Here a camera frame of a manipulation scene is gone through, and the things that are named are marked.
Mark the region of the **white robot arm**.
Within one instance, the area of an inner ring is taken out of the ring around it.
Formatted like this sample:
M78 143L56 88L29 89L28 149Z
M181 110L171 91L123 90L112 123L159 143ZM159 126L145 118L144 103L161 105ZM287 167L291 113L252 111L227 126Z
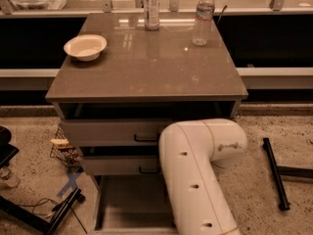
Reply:
M241 235L216 174L238 163L246 147L244 130L224 118L163 130L160 165L179 235Z

